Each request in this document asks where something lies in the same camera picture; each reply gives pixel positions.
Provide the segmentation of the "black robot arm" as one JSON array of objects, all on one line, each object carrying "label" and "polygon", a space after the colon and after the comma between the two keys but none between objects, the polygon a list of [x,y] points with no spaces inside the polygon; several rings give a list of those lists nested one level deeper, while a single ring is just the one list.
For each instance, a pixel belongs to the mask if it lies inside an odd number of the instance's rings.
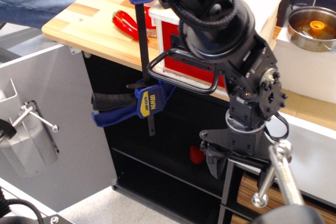
[{"label": "black robot arm", "polygon": [[[200,132],[201,150],[211,175],[220,178],[231,156],[270,163],[272,137],[266,122],[286,105],[277,60],[255,30],[255,19],[243,0],[166,0],[179,17],[182,49],[171,48],[149,63],[150,76],[198,94],[212,94],[223,78],[229,95],[226,129]],[[184,56],[214,69],[208,89],[156,73],[168,56]]]}]

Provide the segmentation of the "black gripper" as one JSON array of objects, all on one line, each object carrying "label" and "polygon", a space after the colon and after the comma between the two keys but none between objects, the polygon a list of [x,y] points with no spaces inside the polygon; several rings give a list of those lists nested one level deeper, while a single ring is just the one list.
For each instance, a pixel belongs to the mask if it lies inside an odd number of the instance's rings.
[{"label": "black gripper", "polygon": [[[202,130],[199,133],[201,149],[213,177],[219,179],[229,157],[239,157],[248,162],[270,163],[268,147],[271,141],[265,134],[265,125],[254,130],[226,129]],[[261,172],[258,194],[265,195],[274,182],[274,166]]]}]

